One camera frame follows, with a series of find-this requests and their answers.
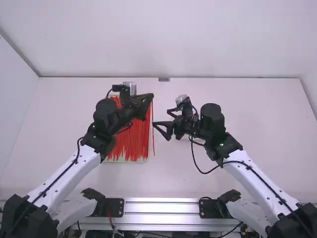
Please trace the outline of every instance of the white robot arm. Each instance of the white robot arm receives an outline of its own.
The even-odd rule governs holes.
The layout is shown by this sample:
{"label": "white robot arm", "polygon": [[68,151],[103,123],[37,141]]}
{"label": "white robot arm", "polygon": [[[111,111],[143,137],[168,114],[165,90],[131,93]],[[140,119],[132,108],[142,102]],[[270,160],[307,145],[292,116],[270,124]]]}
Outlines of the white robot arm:
{"label": "white robot arm", "polygon": [[176,108],[168,109],[173,121],[154,122],[156,128],[168,141],[172,135],[180,140],[188,134],[191,141],[193,159],[194,138],[205,141],[207,155],[235,177],[258,202],[262,211],[252,203],[241,201],[226,204],[231,216],[251,226],[261,236],[269,238],[312,238],[317,236],[317,208],[312,204],[302,205],[297,199],[273,183],[243,150],[224,125],[224,115],[217,104],[202,106],[199,118],[197,109],[187,95],[176,98]]}

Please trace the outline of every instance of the black cable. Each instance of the black cable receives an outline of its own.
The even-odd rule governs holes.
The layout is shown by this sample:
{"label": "black cable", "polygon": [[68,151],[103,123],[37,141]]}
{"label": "black cable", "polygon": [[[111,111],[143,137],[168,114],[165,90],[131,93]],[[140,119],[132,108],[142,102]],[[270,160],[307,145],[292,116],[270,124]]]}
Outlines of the black cable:
{"label": "black cable", "polygon": [[223,235],[221,235],[219,237],[211,237],[211,238],[222,238],[222,237],[225,237],[225,236],[229,235],[230,233],[234,232],[234,230],[237,229],[242,224],[243,224],[243,222],[240,222],[238,225],[236,225],[231,231],[227,232],[226,234],[223,234]]}
{"label": "black cable", "polygon": [[169,236],[164,236],[164,235],[160,235],[160,234],[152,233],[152,232],[140,232],[140,233],[141,234],[150,234],[150,235],[154,235],[154,236],[158,236],[158,237],[172,238],[172,237],[169,237]]}
{"label": "black cable", "polygon": [[[195,160],[195,155],[194,155],[194,149],[193,149],[193,141],[191,141],[191,149],[192,149],[192,156],[193,156],[193,160],[194,160],[194,164],[196,166],[196,168],[198,169],[198,171],[204,175],[211,173],[212,171],[216,170],[217,168],[220,167],[220,165],[217,165],[216,167],[212,168],[211,170],[209,170],[208,172],[203,172],[201,171],[201,169],[197,166],[196,160]],[[298,223],[304,228],[305,232],[308,234],[309,237],[314,238],[313,234],[310,232],[310,230],[308,229],[308,227],[303,223],[303,221],[299,218],[299,216],[293,211],[293,209],[285,202],[285,200],[249,165],[247,165],[244,162],[241,161],[227,161],[227,162],[223,162],[222,165],[225,164],[230,164],[230,163],[238,163],[241,165],[244,165],[246,167],[247,170],[252,171],[257,177],[258,179],[263,182],[265,184],[265,186],[268,187],[268,189],[275,195],[276,198],[278,198],[280,200],[280,202],[291,212],[291,214],[295,217],[295,219],[298,221]]]}
{"label": "black cable", "polygon": [[142,231],[139,231],[135,236],[129,237],[129,238],[136,238]]}
{"label": "black cable", "polygon": [[[32,202],[31,204],[34,204],[37,200],[39,200],[42,196],[46,195],[46,192],[50,190],[50,188],[75,164],[77,164],[78,158],[79,158],[79,153],[80,153],[80,146],[79,146],[79,142],[83,139],[83,137],[80,137],[77,140],[77,155],[76,158],[73,160],[73,162],[47,187],[44,189],[44,191],[42,191]],[[24,212],[21,214],[21,216],[17,219],[17,221],[13,224],[11,231],[9,232],[9,235],[12,234],[12,232],[15,230],[15,228],[17,227],[17,225],[19,224],[19,222],[24,218],[24,216],[26,215],[26,213],[28,212],[28,210],[31,207],[31,204],[29,206],[27,206],[24,210]]]}
{"label": "black cable", "polygon": [[193,138],[193,136],[192,136],[192,138],[190,138],[190,135],[189,135],[189,136],[188,136],[188,139],[189,139],[190,142],[193,142],[193,143],[196,144],[196,145],[204,146],[204,144],[201,144],[201,143],[198,143],[197,141],[195,141],[194,138]]}
{"label": "black cable", "polygon": [[106,96],[106,98],[108,98],[109,97],[109,94],[110,94],[110,92],[112,91],[112,89],[110,89],[108,92],[107,92],[107,96]]}
{"label": "black cable", "polygon": [[192,105],[193,109],[195,110],[195,113],[198,114],[197,109]]}
{"label": "black cable", "polygon": [[79,221],[77,221],[78,230],[81,231]]}
{"label": "black cable", "polygon": [[133,123],[130,123],[125,129],[119,131],[119,132],[117,133],[117,135],[120,134],[120,133],[125,132],[125,131],[128,130],[128,129],[130,129],[132,126],[133,126]]}
{"label": "black cable", "polygon": [[191,140],[190,142],[191,142],[190,144],[191,144],[191,148],[192,148],[192,156],[193,156],[194,164],[195,164],[196,168],[198,169],[198,171],[199,171],[201,174],[207,175],[207,174],[211,173],[212,171],[214,171],[214,170],[216,170],[216,169],[218,169],[218,168],[220,167],[220,165],[217,165],[216,167],[213,167],[211,170],[209,170],[209,171],[207,171],[207,172],[203,172],[203,171],[198,167],[198,165],[197,165],[197,163],[196,163],[196,159],[195,159],[195,155],[194,155],[194,148],[193,148],[193,136],[192,136],[192,140]]}
{"label": "black cable", "polygon": [[212,200],[210,197],[201,197],[200,199],[209,199],[209,200]]}

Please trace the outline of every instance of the metal extrusion frame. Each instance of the metal extrusion frame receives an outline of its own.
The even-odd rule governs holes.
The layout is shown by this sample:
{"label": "metal extrusion frame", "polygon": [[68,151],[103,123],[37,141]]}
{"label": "metal extrusion frame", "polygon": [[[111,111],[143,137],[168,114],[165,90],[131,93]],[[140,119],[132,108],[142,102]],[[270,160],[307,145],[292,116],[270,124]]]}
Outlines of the metal extrusion frame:
{"label": "metal extrusion frame", "polygon": [[[124,215],[113,218],[117,229],[124,231],[228,232],[236,219],[201,219],[199,199],[195,198],[125,198]],[[106,217],[86,217],[79,221],[82,230],[111,231]]]}

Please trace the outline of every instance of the red bristles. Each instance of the red bristles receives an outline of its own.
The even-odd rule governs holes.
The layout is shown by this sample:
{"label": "red bristles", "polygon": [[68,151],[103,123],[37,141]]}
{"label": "red bristles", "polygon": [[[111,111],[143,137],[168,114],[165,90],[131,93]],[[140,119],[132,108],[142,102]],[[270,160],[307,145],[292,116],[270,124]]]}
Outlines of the red bristles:
{"label": "red bristles", "polygon": [[[111,97],[115,100],[117,106],[121,108],[120,98]],[[150,123],[151,109],[149,107],[145,121],[133,120],[133,125],[126,131],[115,136],[117,144],[108,155],[108,161],[118,161],[119,157],[124,157],[125,161],[136,162],[142,158],[146,160],[149,156],[149,141],[150,141]]]}

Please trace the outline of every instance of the white table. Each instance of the white table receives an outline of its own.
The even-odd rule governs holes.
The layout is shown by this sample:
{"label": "white table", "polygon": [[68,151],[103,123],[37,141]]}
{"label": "white table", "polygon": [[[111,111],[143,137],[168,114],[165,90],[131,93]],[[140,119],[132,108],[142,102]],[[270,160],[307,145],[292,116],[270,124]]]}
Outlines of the white table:
{"label": "white table", "polygon": [[[126,79],[50,78],[39,82],[13,152],[0,180],[0,197],[25,195],[76,150],[98,100]],[[317,122],[298,79],[172,78],[133,79],[138,93],[153,92],[155,120],[186,93],[199,109],[220,104],[227,130],[281,188],[302,201],[317,201]],[[167,142],[155,132],[156,156],[143,164],[106,163],[88,174],[71,194],[91,187],[114,197],[218,197],[236,189],[248,194],[224,170],[207,176],[194,167],[187,137]],[[215,166],[195,146],[199,166]]]}

